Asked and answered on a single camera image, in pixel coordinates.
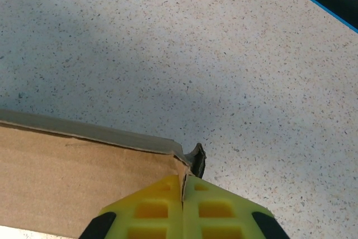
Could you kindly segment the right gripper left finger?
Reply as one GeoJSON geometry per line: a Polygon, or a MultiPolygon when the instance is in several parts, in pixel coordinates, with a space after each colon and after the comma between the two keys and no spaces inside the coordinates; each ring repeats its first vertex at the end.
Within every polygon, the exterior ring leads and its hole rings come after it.
{"type": "Polygon", "coordinates": [[[181,188],[167,176],[101,209],[80,238],[182,238],[181,188]]]}

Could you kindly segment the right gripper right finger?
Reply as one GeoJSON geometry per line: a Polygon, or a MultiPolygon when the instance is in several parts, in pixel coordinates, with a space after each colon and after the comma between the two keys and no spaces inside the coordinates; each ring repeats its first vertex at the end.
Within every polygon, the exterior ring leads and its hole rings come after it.
{"type": "Polygon", "coordinates": [[[195,176],[187,177],[184,238],[289,238],[265,207],[195,176]]]}

